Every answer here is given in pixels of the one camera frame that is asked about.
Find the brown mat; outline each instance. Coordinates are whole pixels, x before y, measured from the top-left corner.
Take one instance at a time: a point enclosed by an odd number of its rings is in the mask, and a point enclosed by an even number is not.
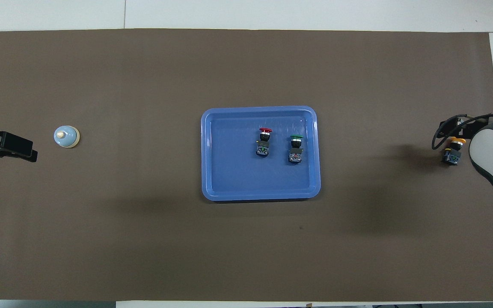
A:
[[[201,114],[279,105],[317,112],[321,193],[207,201]],[[490,111],[485,33],[0,33],[0,130],[39,151],[0,159],[0,299],[493,300],[493,188],[430,149]]]

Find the white table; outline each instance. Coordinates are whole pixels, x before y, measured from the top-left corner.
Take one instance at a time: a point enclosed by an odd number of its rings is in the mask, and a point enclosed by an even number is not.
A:
[[[493,59],[493,0],[0,0],[0,31],[123,28],[487,32]],[[307,303],[117,302],[117,307]],[[313,306],[362,304],[383,303],[314,302]]]

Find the plastic tray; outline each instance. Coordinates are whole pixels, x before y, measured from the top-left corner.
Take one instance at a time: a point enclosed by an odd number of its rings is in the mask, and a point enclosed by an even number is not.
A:
[[[270,153],[256,154],[260,127],[273,130]],[[299,134],[302,162],[288,162]],[[307,106],[217,108],[201,118],[202,191],[212,201],[306,199],[321,190],[317,115]]]

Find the black cable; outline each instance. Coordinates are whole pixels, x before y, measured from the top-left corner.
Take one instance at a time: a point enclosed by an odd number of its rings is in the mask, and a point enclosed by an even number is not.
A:
[[[455,115],[454,117],[451,117],[450,119],[447,119],[446,121],[444,121],[439,126],[439,128],[437,129],[437,131],[435,131],[435,134],[433,135],[433,141],[431,142],[431,148],[433,150],[436,150],[441,145],[443,145],[443,143],[446,142],[446,139],[448,139],[449,137],[451,137],[452,135],[454,135],[454,133],[456,133],[456,131],[460,130],[465,124],[470,123],[472,121],[477,121],[478,119],[491,118],[491,117],[493,117],[493,113],[489,113],[488,115],[479,115],[478,117],[470,118],[467,121],[464,121],[460,125],[454,127],[454,129],[452,129],[450,131],[450,133],[448,133],[448,135],[444,136],[443,139],[439,142],[439,144],[437,144],[435,146],[435,140],[437,139],[437,135],[440,133],[440,130],[444,127],[444,125],[448,124],[453,119],[457,119],[457,118],[461,118],[461,117],[467,117],[467,115]]]
[[[431,148],[433,150],[436,150],[438,147],[440,147],[444,143],[444,140],[446,140],[446,139],[443,139],[443,141],[441,143],[439,143],[437,146],[435,146],[435,140],[437,139],[437,135],[440,133],[440,131],[442,130],[442,128],[444,127],[444,125],[448,124],[452,120],[455,120],[457,118],[464,118],[464,117],[467,117],[467,115],[455,115],[453,117],[448,118],[443,123],[441,123],[439,125],[439,128],[437,128],[437,130],[435,131],[435,134],[433,135],[433,142],[431,142]]]

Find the tray rim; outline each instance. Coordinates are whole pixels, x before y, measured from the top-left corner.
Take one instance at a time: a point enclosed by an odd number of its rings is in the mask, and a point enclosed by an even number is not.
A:
[[[252,112],[275,112],[275,111],[307,111],[313,121],[313,163],[315,164],[315,187],[308,192],[297,193],[271,193],[268,195],[260,194],[242,194],[242,195],[212,195],[209,193],[209,181],[207,171],[207,147],[205,140],[210,128],[207,127],[207,119],[215,113],[252,113]],[[317,124],[317,113],[313,108],[305,105],[294,106],[273,106],[273,107],[224,107],[224,108],[211,108],[205,111],[201,117],[201,191],[205,198],[210,201],[260,201],[260,200],[287,200],[287,199],[309,199],[319,194],[321,191],[321,162],[319,158],[319,134]]]

